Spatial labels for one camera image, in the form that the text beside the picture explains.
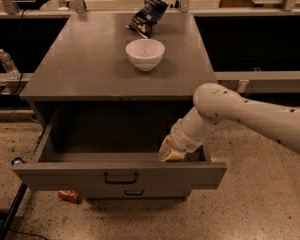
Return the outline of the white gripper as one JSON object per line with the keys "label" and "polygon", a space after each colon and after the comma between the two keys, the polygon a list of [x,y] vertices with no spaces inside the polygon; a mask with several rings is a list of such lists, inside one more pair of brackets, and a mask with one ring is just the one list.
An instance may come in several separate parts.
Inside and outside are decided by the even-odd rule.
{"label": "white gripper", "polygon": [[182,128],[182,120],[178,119],[172,126],[169,137],[166,136],[159,149],[160,162],[182,160],[186,153],[195,152],[202,145],[201,140],[189,137]]}

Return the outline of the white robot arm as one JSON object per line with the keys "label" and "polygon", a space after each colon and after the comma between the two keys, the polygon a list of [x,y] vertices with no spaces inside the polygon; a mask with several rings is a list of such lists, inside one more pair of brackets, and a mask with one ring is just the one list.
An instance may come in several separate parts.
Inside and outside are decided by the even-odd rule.
{"label": "white robot arm", "polygon": [[259,102],[215,83],[206,83],[193,95],[194,107],[172,126],[158,160],[178,161],[195,152],[206,135],[228,121],[245,127],[300,155],[300,109]]}

